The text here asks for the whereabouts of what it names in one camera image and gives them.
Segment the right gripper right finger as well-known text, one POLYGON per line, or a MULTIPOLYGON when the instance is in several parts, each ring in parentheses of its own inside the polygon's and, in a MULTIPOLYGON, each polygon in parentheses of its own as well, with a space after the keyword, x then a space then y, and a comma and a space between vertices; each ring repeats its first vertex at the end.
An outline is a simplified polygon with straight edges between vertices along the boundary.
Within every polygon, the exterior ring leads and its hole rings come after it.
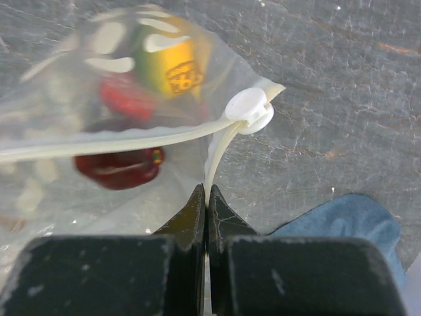
POLYGON ((208 206, 214 315, 405 315, 379 249, 361 238, 271 237, 217 186, 208 206))

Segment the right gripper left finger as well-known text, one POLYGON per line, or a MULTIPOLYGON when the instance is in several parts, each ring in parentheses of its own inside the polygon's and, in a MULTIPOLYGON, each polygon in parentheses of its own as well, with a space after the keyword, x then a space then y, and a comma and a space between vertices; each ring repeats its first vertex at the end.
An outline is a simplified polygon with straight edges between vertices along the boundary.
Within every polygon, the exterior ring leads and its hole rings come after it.
POLYGON ((2 315, 202 315, 205 191, 149 235, 36 238, 1 291, 2 315))

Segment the dark purple fruit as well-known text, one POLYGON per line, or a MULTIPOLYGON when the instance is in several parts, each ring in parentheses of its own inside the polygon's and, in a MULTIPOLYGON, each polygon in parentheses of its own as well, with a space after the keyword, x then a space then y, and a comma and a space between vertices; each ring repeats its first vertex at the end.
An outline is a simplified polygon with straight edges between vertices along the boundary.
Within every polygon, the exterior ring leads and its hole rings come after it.
POLYGON ((73 157, 75 169, 108 190, 129 190, 154 180, 164 163, 162 147, 73 157))

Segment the clear zip top bag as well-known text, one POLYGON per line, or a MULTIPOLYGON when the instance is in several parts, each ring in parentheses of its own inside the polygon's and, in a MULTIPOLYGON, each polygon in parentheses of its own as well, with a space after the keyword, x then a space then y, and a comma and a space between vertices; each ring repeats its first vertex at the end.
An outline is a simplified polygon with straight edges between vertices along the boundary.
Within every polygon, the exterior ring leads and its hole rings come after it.
POLYGON ((257 74, 217 34, 156 5, 114 9, 80 26, 1 102, 1 253, 51 234, 133 234, 177 213, 198 185, 209 189, 233 138, 262 130, 284 87, 257 74), (135 74, 137 19, 184 23, 203 68, 201 99, 163 97, 135 74), (140 121, 99 97, 108 76, 130 74, 157 102, 140 121), (108 190, 73 157, 162 147, 151 182, 108 190))

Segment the red bell pepper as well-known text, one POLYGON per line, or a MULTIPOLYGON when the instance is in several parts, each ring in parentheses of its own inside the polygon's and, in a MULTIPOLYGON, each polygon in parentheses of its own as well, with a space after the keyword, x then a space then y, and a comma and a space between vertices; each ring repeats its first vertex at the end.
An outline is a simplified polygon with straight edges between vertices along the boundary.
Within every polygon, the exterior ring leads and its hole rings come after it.
POLYGON ((130 74, 106 77, 100 83, 99 97, 110 110, 140 121, 148 120, 157 107, 157 102, 130 74))

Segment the yellow orange round fruit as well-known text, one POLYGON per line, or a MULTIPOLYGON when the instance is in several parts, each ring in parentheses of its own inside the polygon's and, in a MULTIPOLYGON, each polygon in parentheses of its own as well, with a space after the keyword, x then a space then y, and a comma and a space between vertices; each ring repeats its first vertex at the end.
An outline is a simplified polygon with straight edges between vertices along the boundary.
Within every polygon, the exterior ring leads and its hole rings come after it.
POLYGON ((169 99, 190 93, 200 100, 205 75, 195 53, 197 41, 184 23, 154 18, 137 23, 132 57, 143 86, 169 99))

